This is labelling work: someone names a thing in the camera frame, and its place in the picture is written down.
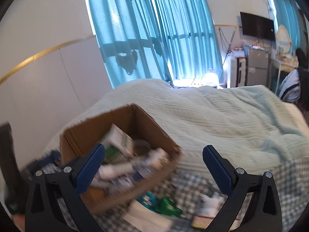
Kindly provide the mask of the checkered bed sheet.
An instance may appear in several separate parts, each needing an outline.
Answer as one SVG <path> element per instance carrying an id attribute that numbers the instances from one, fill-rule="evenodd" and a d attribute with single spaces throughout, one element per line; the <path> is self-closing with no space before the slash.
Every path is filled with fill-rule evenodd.
<path id="1" fill-rule="evenodd" d="M 285 162 L 270 169 L 270 172 L 280 198 L 283 231 L 289 231 L 308 204 L 308 158 Z M 171 231 L 195 231 L 191 220 L 203 195 L 211 197 L 220 194 L 212 177 L 202 177 L 184 170 L 176 170 L 151 192 L 156 199 L 171 198 L 182 211 L 181 218 L 173 223 Z M 128 205 L 120 205 L 94 218 L 104 231 L 138 231 L 123 219 L 127 212 Z"/>

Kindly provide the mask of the black wall television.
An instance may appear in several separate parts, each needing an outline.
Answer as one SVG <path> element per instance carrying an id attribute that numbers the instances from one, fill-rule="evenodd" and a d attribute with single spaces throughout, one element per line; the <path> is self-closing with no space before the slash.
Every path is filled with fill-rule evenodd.
<path id="1" fill-rule="evenodd" d="M 240 12 L 243 35 L 275 41 L 274 21 L 254 14 Z"/>

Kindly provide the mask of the white tape roll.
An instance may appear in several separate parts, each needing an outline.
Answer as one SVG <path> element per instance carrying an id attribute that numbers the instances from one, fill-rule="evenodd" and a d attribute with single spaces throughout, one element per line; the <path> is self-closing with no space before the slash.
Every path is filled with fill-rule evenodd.
<path id="1" fill-rule="evenodd" d="M 134 153 L 136 156 L 142 156 L 148 153 L 151 149 L 150 143 L 142 139 L 134 140 Z"/>

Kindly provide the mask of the blue window curtain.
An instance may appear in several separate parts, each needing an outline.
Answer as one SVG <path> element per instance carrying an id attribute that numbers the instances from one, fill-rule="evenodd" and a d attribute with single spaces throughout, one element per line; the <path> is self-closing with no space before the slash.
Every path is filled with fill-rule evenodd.
<path id="1" fill-rule="evenodd" d="M 112 87 L 140 78 L 192 81 L 223 64 L 206 0 L 86 0 Z"/>

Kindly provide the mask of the round vanity mirror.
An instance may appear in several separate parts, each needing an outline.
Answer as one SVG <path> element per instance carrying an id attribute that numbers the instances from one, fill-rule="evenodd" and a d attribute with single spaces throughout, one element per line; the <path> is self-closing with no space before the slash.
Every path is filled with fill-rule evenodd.
<path id="1" fill-rule="evenodd" d="M 292 46 L 292 41 L 290 34 L 288 33 L 284 25 L 280 25 L 278 27 L 276 33 L 276 43 L 277 43 L 277 50 L 279 52 L 281 52 L 282 54 L 289 53 Z"/>

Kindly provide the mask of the white desk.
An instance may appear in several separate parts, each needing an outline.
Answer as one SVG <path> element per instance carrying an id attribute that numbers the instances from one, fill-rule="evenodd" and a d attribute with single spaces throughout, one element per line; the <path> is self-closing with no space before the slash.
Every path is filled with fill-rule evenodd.
<path id="1" fill-rule="evenodd" d="M 280 84 L 280 77 L 281 73 L 290 73 L 292 72 L 295 68 L 299 66 L 299 62 L 296 61 L 295 59 L 288 60 L 287 62 L 280 61 L 278 59 L 271 58 L 270 59 L 270 64 L 271 64 L 271 71 L 273 72 L 274 69 L 277 70 L 277 76 L 275 77 L 275 90 L 273 91 L 274 94 L 277 94 L 279 84 Z"/>

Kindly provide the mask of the black clothes pile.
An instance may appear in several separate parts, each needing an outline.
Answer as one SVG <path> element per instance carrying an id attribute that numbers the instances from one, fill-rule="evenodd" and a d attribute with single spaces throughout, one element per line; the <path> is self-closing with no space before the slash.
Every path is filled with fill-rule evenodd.
<path id="1" fill-rule="evenodd" d="M 301 95 L 299 99 L 299 107 L 301 111 L 308 112 L 308 59 L 301 48 L 296 49 L 299 66 L 297 68 L 300 79 Z"/>

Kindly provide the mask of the white tube with barcode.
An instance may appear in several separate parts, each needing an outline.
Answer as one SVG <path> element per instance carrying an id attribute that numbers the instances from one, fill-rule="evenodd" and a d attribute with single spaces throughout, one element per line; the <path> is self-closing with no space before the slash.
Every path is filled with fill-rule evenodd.
<path id="1" fill-rule="evenodd" d="M 96 176 L 101 180 L 112 180 L 132 172 L 134 172 L 134 167 L 131 163 L 118 163 L 114 165 L 101 165 Z"/>

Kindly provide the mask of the pale green knit blanket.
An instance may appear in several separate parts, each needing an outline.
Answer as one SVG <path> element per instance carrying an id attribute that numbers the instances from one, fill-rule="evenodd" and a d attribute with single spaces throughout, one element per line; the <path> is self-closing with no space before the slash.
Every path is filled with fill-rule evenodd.
<path id="1" fill-rule="evenodd" d="M 180 169 L 206 177 L 206 145 L 250 173 L 308 156 L 303 115 L 262 85 L 174 89 L 158 79 L 139 79 L 116 87 L 69 125 L 127 104 L 144 109 L 181 147 Z"/>

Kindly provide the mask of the green snack packet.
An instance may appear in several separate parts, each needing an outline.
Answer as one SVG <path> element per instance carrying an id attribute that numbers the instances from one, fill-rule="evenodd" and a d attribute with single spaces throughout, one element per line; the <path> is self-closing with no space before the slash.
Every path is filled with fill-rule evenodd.
<path id="1" fill-rule="evenodd" d="M 157 201 L 155 211 L 161 215 L 181 217 L 182 210 L 177 208 L 175 203 L 168 197 L 162 197 Z"/>

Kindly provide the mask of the clear plastic bag of items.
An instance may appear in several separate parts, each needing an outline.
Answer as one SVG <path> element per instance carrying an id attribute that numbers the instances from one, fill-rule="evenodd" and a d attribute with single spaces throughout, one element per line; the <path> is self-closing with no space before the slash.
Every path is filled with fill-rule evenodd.
<path id="1" fill-rule="evenodd" d="M 136 183 L 149 178 L 154 173 L 168 164 L 170 156 L 162 148 L 151 150 L 141 158 L 134 158 L 126 163 L 131 163 L 134 172 L 124 174 L 112 180 L 101 180 L 96 175 L 91 182 L 91 186 L 105 189 L 109 194 L 122 192 L 135 186 Z"/>

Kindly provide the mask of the green white medicine box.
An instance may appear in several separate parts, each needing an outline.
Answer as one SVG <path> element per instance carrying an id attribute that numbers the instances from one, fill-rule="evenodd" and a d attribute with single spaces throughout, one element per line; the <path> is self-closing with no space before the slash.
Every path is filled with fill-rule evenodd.
<path id="1" fill-rule="evenodd" d="M 115 124 L 99 143 L 105 147 L 105 163 L 115 164 L 134 157 L 133 139 Z"/>

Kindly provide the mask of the tan barcode box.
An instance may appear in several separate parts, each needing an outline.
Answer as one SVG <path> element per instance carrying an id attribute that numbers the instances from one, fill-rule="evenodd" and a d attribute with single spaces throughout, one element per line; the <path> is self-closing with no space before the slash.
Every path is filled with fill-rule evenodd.
<path id="1" fill-rule="evenodd" d="M 193 220 L 192 220 L 192 223 L 191 223 L 191 226 L 193 228 L 197 228 L 197 229 L 206 229 L 210 223 L 213 221 L 213 217 L 207 217 L 207 216 L 194 216 Z M 238 228 L 240 225 L 240 220 L 239 219 L 236 219 L 231 228 L 229 229 L 230 231 L 231 230 L 234 230 L 236 228 Z"/>

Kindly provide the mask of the grey mini fridge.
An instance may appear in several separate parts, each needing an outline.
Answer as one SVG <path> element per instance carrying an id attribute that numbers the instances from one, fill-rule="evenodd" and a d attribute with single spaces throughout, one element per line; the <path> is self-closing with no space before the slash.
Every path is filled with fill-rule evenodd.
<path id="1" fill-rule="evenodd" d="M 265 50 L 244 46 L 247 61 L 246 85 L 267 85 L 269 54 Z"/>

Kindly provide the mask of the teal foil packet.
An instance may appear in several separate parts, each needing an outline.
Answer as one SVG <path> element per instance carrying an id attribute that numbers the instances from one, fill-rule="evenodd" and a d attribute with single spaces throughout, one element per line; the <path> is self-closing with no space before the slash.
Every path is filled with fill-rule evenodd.
<path id="1" fill-rule="evenodd" d="M 155 208 L 157 206 L 157 199 L 155 198 L 152 192 L 146 192 L 143 195 L 136 198 L 141 205 L 148 208 L 151 211 L 155 212 Z"/>

